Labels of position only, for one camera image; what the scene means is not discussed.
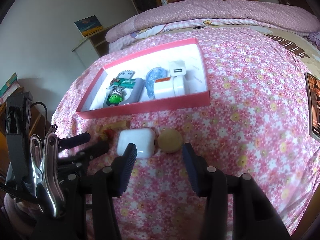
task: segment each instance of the pink floral bedsheet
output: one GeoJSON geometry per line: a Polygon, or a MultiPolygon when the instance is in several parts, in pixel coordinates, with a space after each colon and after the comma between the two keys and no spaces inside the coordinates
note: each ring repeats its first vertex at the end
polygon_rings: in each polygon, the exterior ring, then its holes
{"type": "MultiPolygon", "coordinates": [[[[131,128],[155,128],[158,134],[175,128],[208,164],[226,174],[249,172],[292,234],[320,182],[319,143],[308,134],[306,71],[294,54],[250,28],[157,35],[92,64],[71,85],[52,123],[58,125],[60,138],[89,132],[91,144],[97,140],[98,127],[120,120],[130,120],[131,128]],[[75,114],[103,65],[148,47],[193,37],[208,68],[210,106],[93,120],[75,114]]],[[[109,165],[115,150],[116,144],[108,154],[93,160],[89,173],[109,165]]],[[[229,200],[231,239],[231,197],[229,200]]],[[[152,158],[136,161],[127,191],[114,199],[121,234],[130,240],[195,240],[204,203],[191,189],[181,152],[166,154],[159,149],[152,158]]],[[[92,237],[91,213],[87,220],[92,237]]]]}

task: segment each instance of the gold object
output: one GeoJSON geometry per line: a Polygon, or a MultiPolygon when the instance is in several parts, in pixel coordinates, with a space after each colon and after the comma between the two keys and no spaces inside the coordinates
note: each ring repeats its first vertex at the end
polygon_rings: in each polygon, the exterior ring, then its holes
{"type": "Polygon", "coordinates": [[[119,122],[108,123],[108,124],[105,124],[104,126],[98,126],[96,132],[100,133],[106,129],[112,129],[112,130],[130,129],[130,121],[123,120],[123,121],[119,121],[119,122]]]}
{"type": "Polygon", "coordinates": [[[182,143],[182,135],[175,129],[165,129],[158,138],[159,148],[166,153],[179,151],[182,143]]]}

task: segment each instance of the pink box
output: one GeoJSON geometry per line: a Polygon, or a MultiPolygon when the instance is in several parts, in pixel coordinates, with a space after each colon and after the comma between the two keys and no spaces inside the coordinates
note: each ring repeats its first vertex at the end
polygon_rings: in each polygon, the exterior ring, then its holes
{"type": "Polygon", "coordinates": [[[202,50],[199,46],[197,39],[191,38],[191,39],[186,39],[181,41],[174,41],[174,42],[162,44],[159,46],[155,46],[152,48],[148,48],[145,50],[141,50],[139,52],[133,53],[131,55],[115,60],[114,62],[105,65],[99,70],[98,74],[95,76],[95,78],[91,82],[82,100],[80,101],[80,104],[77,107],[76,113],[79,116],[81,116],[83,119],[92,119],[92,118],[103,118],[103,117],[118,116],[118,115],[149,113],[149,112],[174,110],[174,109],[180,109],[180,108],[192,108],[192,107],[209,106],[209,105],[210,105],[210,94],[208,89],[207,69],[203,60],[202,50]],[[138,103],[133,103],[128,105],[82,111],[85,103],[88,103],[88,101],[90,103],[91,101],[90,98],[92,98],[92,96],[89,97],[89,95],[94,89],[94,87],[97,88],[97,85],[99,85],[97,82],[99,79],[101,79],[101,75],[103,75],[106,72],[106,69],[111,68],[120,63],[135,59],[137,57],[141,57],[143,55],[147,55],[147,54],[165,50],[165,49],[171,49],[171,48],[180,47],[184,45],[190,45],[190,44],[196,44],[200,52],[200,57],[201,57],[204,75],[205,75],[204,78],[206,82],[206,91],[188,94],[184,96],[172,97],[172,98],[154,99],[150,101],[138,102],[138,103]]]}

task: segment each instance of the gray plastic part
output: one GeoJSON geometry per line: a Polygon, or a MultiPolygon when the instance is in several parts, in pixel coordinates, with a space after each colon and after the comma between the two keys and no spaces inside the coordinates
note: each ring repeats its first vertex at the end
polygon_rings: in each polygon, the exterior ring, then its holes
{"type": "Polygon", "coordinates": [[[143,88],[144,88],[144,79],[136,78],[136,83],[132,89],[131,95],[127,100],[120,102],[119,106],[137,103],[139,101],[143,88]]]}

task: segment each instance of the book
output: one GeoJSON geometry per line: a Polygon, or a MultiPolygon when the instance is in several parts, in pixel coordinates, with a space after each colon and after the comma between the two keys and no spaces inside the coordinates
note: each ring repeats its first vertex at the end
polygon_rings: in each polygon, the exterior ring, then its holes
{"type": "Polygon", "coordinates": [[[18,81],[14,81],[9,88],[4,92],[4,94],[0,97],[0,105],[2,105],[7,98],[13,93],[15,92],[15,90],[17,90],[20,87],[18,81]]]}
{"type": "Polygon", "coordinates": [[[84,38],[103,30],[101,23],[95,15],[76,21],[75,24],[84,38]]]}
{"type": "Polygon", "coordinates": [[[14,73],[11,78],[4,84],[4,86],[0,90],[0,97],[6,92],[6,90],[10,87],[10,85],[18,79],[18,76],[16,73],[14,73]]]}

